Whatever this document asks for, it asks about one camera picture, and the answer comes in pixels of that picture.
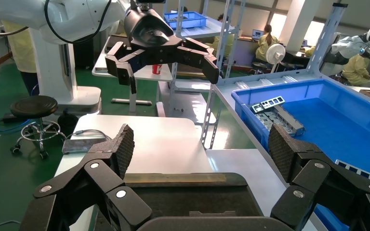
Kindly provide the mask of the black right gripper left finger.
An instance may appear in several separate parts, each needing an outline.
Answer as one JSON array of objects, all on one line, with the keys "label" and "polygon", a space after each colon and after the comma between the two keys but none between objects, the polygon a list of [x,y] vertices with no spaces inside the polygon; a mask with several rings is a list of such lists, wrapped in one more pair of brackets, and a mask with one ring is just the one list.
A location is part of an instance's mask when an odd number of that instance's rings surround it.
[{"label": "black right gripper left finger", "polygon": [[134,150],[126,124],[117,136],[93,145],[74,167],[41,184],[20,224],[22,231],[67,231],[96,205],[116,231],[135,231],[151,208],[124,182]]}]

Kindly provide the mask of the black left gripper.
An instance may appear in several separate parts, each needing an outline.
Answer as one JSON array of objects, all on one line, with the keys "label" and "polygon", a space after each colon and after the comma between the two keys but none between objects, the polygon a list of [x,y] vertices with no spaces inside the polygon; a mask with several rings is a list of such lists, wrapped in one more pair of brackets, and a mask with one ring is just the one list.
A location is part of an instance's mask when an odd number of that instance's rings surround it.
[{"label": "black left gripper", "polygon": [[117,42],[106,54],[107,72],[119,84],[137,92],[134,73],[146,66],[145,60],[173,60],[202,70],[211,84],[217,84],[220,69],[214,49],[193,38],[182,40],[153,10],[134,8],[127,11],[124,29],[129,43]]}]

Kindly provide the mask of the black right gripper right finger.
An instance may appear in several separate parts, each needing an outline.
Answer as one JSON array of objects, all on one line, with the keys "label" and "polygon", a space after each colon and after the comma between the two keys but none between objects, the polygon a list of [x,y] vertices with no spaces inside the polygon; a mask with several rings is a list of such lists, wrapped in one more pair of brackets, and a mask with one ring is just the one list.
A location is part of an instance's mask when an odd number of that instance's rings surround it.
[{"label": "black right gripper right finger", "polygon": [[290,229],[304,228],[317,205],[352,231],[370,231],[370,179],[333,163],[315,144],[271,127],[269,154],[289,184],[271,210]]}]

